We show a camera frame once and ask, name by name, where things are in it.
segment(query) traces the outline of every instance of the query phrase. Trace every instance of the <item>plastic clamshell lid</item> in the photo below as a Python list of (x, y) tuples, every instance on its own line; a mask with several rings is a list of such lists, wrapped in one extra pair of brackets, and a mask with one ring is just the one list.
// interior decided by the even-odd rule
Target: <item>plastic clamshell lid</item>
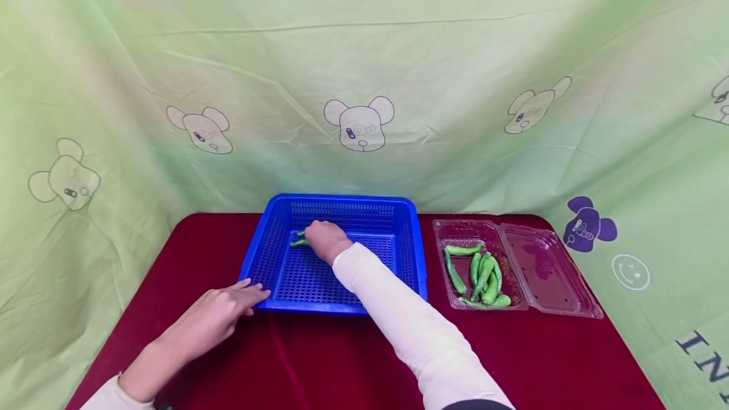
[(510, 223), (499, 227), (505, 245), (518, 263), (524, 293), (533, 308), (549, 314), (604, 317), (580, 270), (554, 232)]

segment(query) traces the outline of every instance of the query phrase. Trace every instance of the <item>bear cartoon print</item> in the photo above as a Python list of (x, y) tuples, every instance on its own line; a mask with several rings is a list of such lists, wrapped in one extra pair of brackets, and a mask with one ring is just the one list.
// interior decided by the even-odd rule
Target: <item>bear cartoon print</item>
[(231, 153), (232, 145), (224, 131), (230, 123), (223, 113), (212, 107), (202, 110), (202, 114), (185, 114), (173, 106), (167, 107), (167, 117), (175, 127), (190, 134), (192, 144), (210, 153)]
[(709, 104), (694, 113), (694, 116), (729, 125), (729, 76), (716, 84), (711, 97)]
[(395, 117), (392, 102), (375, 97), (369, 105), (349, 107), (339, 100), (330, 100), (323, 107), (327, 122), (339, 127), (339, 141), (352, 151), (377, 151), (385, 145), (382, 126)]
[(101, 178), (81, 165), (84, 150), (77, 142), (61, 138), (56, 142), (58, 158), (48, 171), (37, 171), (28, 179), (30, 194), (39, 202), (60, 198), (72, 211), (82, 209), (99, 188)]
[(600, 218), (600, 213), (587, 196), (575, 196), (567, 202), (567, 207), (576, 214), (564, 229), (562, 241), (567, 247), (578, 252), (590, 252), (595, 239), (615, 241), (618, 237), (615, 222), (609, 218)]
[(567, 92), (571, 83), (572, 78), (565, 76), (555, 87), (538, 94), (534, 94), (533, 90), (522, 92), (509, 107), (509, 115), (513, 117), (504, 127), (504, 131), (510, 135), (517, 135), (536, 126), (547, 114), (547, 108)]

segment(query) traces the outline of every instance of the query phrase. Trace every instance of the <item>green pepper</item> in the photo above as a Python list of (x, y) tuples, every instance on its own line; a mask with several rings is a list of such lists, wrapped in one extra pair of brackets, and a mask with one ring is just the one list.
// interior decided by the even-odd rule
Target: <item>green pepper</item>
[(500, 294), (494, 301), (495, 308), (508, 308), (511, 305), (511, 298), (509, 296)]
[(454, 284), (456, 291), (461, 295), (465, 294), (466, 285), (461, 279), (461, 276), (458, 275), (458, 271), (456, 271), (456, 267), (451, 261), (451, 253), (448, 251), (447, 247), (445, 248), (445, 267), (448, 270), (448, 275), (451, 276), (451, 282)]
[(461, 301), (463, 304), (466, 304), (467, 306), (471, 306), (471, 308), (485, 308), (486, 307), (485, 304), (481, 304), (479, 302), (473, 302), (469, 299), (464, 298), (463, 296), (461, 296), (458, 300)]
[(476, 282), (478, 281), (478, 270), (481, 263), (481, 254), (479, 252), (476, 252), (473, 254), (473, 258), (471, 258), (471, 285), (474, 287), (476, 286)]
[(302, 245), (307, 245), (307, 246), (311, 247), (311, 243), (308, 241), (308, 239), (299, 239), (298, 241), (289, 243), (289, 246), (291, 246), (291, 247), (299, 247)]
[(489, 286), (486, 287), (486, 291), (483, 292), (483, 295), (481, 296), (481, 300), (484, 304), (491, 305), (494, 303), (495, 299), (497, 298), (497, 295), (499, 294), (499, 291), (497, 290), (497, 277), (495, 276), (494, 272), (491, 272), (489, 274)]
[(483, 242), (480, 242), (476, 244), (474, 247), (459, 247), (456, 245), (447, 245), (445, 249), (451, 253), (453, 256), (469, 256), (473, 255), (476, 252), (480, 252), (481, 248), (483, 248)]
[(494, 263), (494, 274), (495, 277), (497, 277), (497, 294), (501, 293), (501, 287), (503, 282), (503, 277), (501, 273), (501, 267), (499, 266), (499, 262), (497, 261), (497, 258), (495, 258), (493, 255), (489, 257), (489, 260), (491, 260)]
[(481, 296), (481, 291), (484, 290), (486, 282), (489, 281), (489, 276), (491, 275), (491, 271), (493, 269), (494, 264), (493, 262), (491, 262), (491, 260), (481, 258), (480, 269), (478, 271), (478, 281), (474, 286), (473, 294), (471, 294), (471, 301), (475, 301), (476, 298)]

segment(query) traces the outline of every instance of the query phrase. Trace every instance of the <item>white long sleeve shirt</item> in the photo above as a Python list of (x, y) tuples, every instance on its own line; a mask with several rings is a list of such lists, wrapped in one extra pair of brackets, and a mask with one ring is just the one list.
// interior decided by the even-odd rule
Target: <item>white long sleeve shirt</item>
[[(426, 410), (443, 410), (456, 402), (478, 400), (514, 408), (455, 325), (413, 292), (368, 248), (355, 243), (337, 256), (332, 269), (341, 284), (363, 303), (397, 357), (411, 368)], [(153, 408), (152, 402), (141, 404), (132, 400), (117, 380), (118, 376), (107, 381), (82, 410)]]

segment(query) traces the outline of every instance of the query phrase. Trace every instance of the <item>right hand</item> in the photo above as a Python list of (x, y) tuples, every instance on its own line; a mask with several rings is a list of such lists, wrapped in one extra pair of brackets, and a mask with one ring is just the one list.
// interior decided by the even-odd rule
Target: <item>right hand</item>
[(341, 228), (334, 223), (315, 220), (304, 230), (304, 237), (311, 243), (311, 248), (329, 266), (334, 264), (337, 256), (352, 246), (352, 242)]

